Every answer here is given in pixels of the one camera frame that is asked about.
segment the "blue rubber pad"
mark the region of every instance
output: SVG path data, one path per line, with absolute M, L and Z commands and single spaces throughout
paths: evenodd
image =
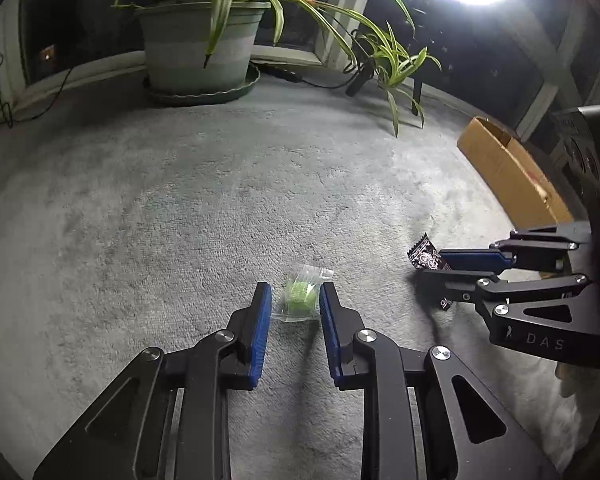
M 264 352 L 267 349 L 267 335 L 269 335 L 269 322 L 271 321 L 271 285 L 265 283 L 262 300 L 258 306 L 258 320 L 251 341 L 251 366 L 249 368 L 249 383 L 252 388 L 258 386 L 262 376 Z
M 483 270 L 500 274 L 505 269 L 513 266 L 513 261 L 505 258 L 501 252 L 483 253 L 478 251 L 440 251 L 440 256 L 453 270 Z
M 329 371 L 333 379 L 333 384 L 338 387 L 342 378 L 340 342 L 338 341 L 338 334 L 335 330 L 331 306 L 324 291 L 324 285 L 320 286 L 320 318 L 322 319 L 322 333 L 324 334 L 324 345 L 327 351 Z

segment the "silver screw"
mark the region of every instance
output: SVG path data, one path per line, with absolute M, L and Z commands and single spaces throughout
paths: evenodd
M 446 361 L 451 357 L 451 350 L 446 346 L 434 346 L 431 349 L 431 355 L 436 359 L 440 359 L 441 361 Z
M 216 332 L 216 339 L 221 343 L 228 343 L 234 338 L 234 333 L 231 330 L 223 328 Z
M 142 358 L 145 361 L 155 361 L 158 357 L 160 357 L 160 349 L 155 346 L 149 346 L 142 350 Z
M 377 337 L 378 334 L 376 334 L 373 330 L 369 330 L 368 328 L 364 328 L 358 332 L 358 339 L 360 339 L 360 341 L 364 341 L 365 343 L 371 343 L 372 341 L 375 341 Z

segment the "plant pot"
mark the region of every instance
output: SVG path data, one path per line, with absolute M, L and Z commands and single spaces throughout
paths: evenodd
M 216 51 L 205 63 L 211 3 L 136 10 L 152 89 L 165 94 L 224 92 L 244 82 L 253 41 L 269 2 L 234 2 Z

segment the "carpet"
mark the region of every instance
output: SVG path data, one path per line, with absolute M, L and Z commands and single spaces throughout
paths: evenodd
M 471 306 L 414 299 L 423 232 L 481 247 L 511 228 L 456 149 L 468 117 L 425 98 L 424 129 L 404 113 L 395 139 L 371 90 L 263 77 L 229 104 L 160 108 L 140 78 L 0 128 L 0 450 L 23 478 L 142 348 L 192 346 L 257 281 L 279 300 L 303 262 L 334 269 L 342 304 L 399 345 L 449 346 L 566 465 L 600 400 L 492 346 Z M 333 387 L 318 324 L 272 321 L 260 386 L 230 396 L 234 478 L 358 477 L 362 399 Z

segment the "textured gray cloth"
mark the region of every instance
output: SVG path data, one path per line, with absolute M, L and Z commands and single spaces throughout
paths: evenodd
M 452 348 L 564 466 L 600 399 L 562 398 L 555 364 L 492 346 L 471 306 L 415 301 L 424 231 L 481 247 L 511 227 L 456 148 L 469 118 L 423 104 L 424 130 L 405 113 L 395 139 L 374 94 L 263 78 L 230 104 L 156 108 L 135 74 L 0 128 L 0 450 L 16 470 L 30 478 L 142 348 L 192 346 L 258 280 L 279 299 L 302 262 L 334 269 L 368 327 Z M 333 387 L 318 324 L 273 321 L 260 386 L 230 403 L 235 479 L 359 476 L 362 393 Z

